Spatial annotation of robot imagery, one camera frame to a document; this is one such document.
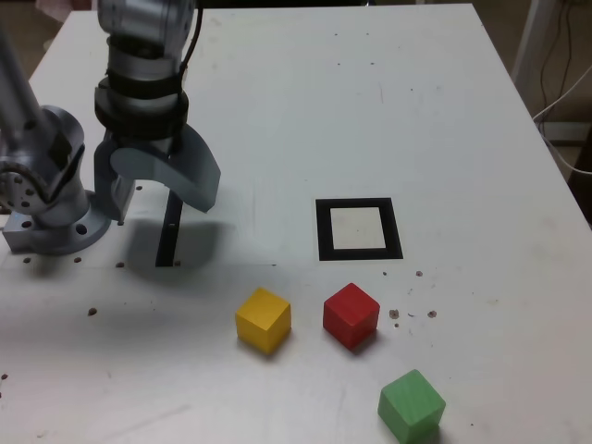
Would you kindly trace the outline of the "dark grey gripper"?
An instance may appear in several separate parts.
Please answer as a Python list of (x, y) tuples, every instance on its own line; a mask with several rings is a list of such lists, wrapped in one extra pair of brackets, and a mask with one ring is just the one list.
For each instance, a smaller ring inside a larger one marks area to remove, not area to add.
[(99, 208), (117, 222), (125, 220), (136, 179), (165, 185), (202, 213), (216, 203), (220, 168), (207, 143), (189, 125), (157, 139), (107, 130), (93, 162)]

